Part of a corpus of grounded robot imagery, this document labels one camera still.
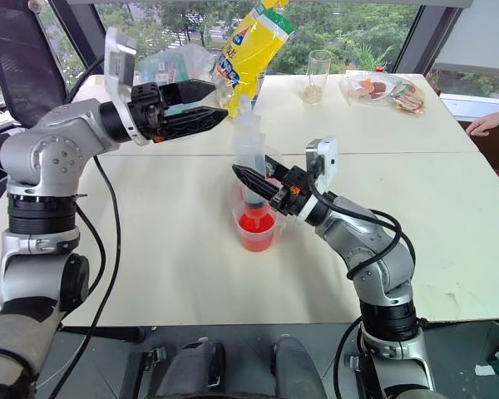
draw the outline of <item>plastic measuring cup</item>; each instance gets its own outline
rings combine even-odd
[[[240,242],[244,248],[251,252],[262,252],[274,242],[274,239],[281,235],[284,220],[278,218],[277,212],[273,212],[268,207],[268,212],[257,219],[259,222],[256,225],[251,220],[248,220],[251,219],[252,213],[249,212],[248,214],[246,210],[247,207],[244,201],[241,201],[233,208],[233,218],[235,219]]]

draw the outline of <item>snack wrapper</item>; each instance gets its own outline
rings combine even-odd
[[[416,114],[425,108],[423,91],[411,81],[381,72],[351,71],[340,82],[349,100],[371,105],[395,106],[400,111]]]
[[[239,97],[254,98],[259,74],[294,31],[289,21],[278,14],[277,6],[288,0],[261,0],[233,31],[219,55],[213,71],[220,106],[235,116]]]

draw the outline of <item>robotic arm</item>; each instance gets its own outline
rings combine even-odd
[[[393,238],[380,225],[351,215],[376,219],[372,211],[331,192],[323,194],[325,202],[312,194],[313,182],[313,190],[325,190],[335,174],[336,161],[336,139],[328,137],[307,147],[308,173],[298,166],[289,170],[266,157],[267,177],[278,180],[281,188],[250,168],[233,165],[233,170],[242,183],[268,200],[274,209],[314,226],[315,233],[346,263],[362,314],[366,355],[359,359],[358,371],[368,397],[440,398],[434,392],[425,340],[413,303],[413,257],[397,244],[377,262],[359,268],[362,262],[381,253]]]
[[[60,106],[2,146],[9,174],[9,229],[0,265],[0,397],[32,397],[57,326],[88,293],[89,263],[73,252],[79,179],[95,155],[207,131],[227,111],[205,106],[166,116],[170,106],[201,100],[215,86],[183,81],[131,88],[136,42],[110,28],[106,89],[112,101]]]

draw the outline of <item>finger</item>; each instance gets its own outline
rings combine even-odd
[[[491,121],[489,119],[485,119],[482,121],[482,123],[476,128],[474,129],[470,135],[483,135],[482,133],[486,130],[486,129],[493,129],[494,127],[496,127],[496,122],[495,121]]]
[[[487,135],[490,135],[489,131],[483,131],[482,129],[476,130],[472,132],[472,135],[476,137],[486,137]]]
[[[472,131],[474,131],[477,127],[479,127],[482,124],[483,120],[481,119],[475,119],[467,128],[466,128],[466,133],[470,135]]]

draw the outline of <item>yellow snack bag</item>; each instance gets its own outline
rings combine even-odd
[[[213,72],[220,106],[235,116],[239,96],[253,98],[259,74],[294,31],[290,22],[275,8],[288,0],[261,0],[233,31],[219,55]]]

